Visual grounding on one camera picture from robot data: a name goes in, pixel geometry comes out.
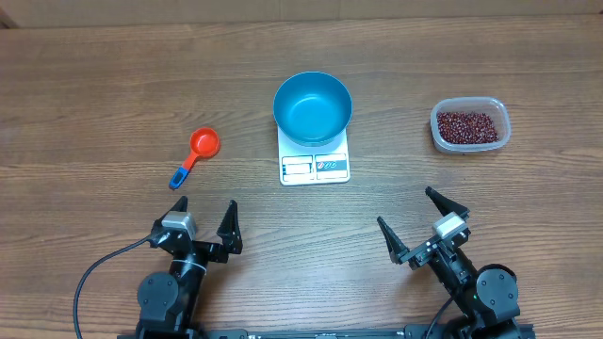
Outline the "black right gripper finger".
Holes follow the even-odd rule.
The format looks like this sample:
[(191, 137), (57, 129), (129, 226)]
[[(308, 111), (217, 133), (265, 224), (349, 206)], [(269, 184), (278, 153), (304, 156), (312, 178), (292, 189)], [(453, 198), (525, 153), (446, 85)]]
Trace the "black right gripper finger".
[(394, 264), (403, 264), (406, 261), (405, 256), (409, 252), (409, 249), (403, 244), (382, 217), (377, 217), (377, 222), (383, 233), (390, 260)]
[(425, 188), (425, 194), (432, 200), (433, 204), (443, 217), (450, 213), (455, 213), (464, 220), (469, 218), (470, 210), (466, 206), (446, 198), (432, 187), (427, 186)]

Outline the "red measuring scoop blue handle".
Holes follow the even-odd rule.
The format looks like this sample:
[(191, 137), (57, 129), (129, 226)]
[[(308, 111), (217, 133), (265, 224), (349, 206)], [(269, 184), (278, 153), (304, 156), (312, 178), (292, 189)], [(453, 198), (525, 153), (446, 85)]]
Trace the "red measuring scoop blue handle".
[(219, 134), (210, 127), (201, 127), (191, 134), (190, 153), (183, 164), (173, 174), (169, 182), (170, 189), (178, 189), (187, 179), (191, 169), (200, 159), (211, 158), (220, 151)]

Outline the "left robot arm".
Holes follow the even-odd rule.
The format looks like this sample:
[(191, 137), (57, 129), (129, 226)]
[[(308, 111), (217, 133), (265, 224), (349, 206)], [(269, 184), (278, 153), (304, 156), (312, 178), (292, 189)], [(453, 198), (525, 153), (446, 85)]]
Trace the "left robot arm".
[(238, 206), (230, 201), (217, 229), (220, 243), (196, 239), (197, 226), (187, 210), (187, 197), (155, 220), (148, 242), (171, 255), (167, 271), (148, 275), (140, 283), (137, 338), (205, 338), (193, 323), (199, 293), (210, 262), (225, 264), (243, 250)]

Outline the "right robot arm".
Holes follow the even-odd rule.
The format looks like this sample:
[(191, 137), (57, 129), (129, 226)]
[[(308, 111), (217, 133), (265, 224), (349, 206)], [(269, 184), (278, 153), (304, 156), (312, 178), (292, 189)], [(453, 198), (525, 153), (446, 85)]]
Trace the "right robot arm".
[(392, 263), (412, 270), (429, 266), (449, 294), (428, 325), (407, 325), (404, 336), (418, 338), (533, 338), (532, 325), (520, 325), (519, 289), (515, 273), (491, 264), (477, 269), (461, 246), (469, 240), (470, 210), (425, 188), (442, 217), (432, 225), (433, 236), (409, 249), (381, 217), (377, 218)]

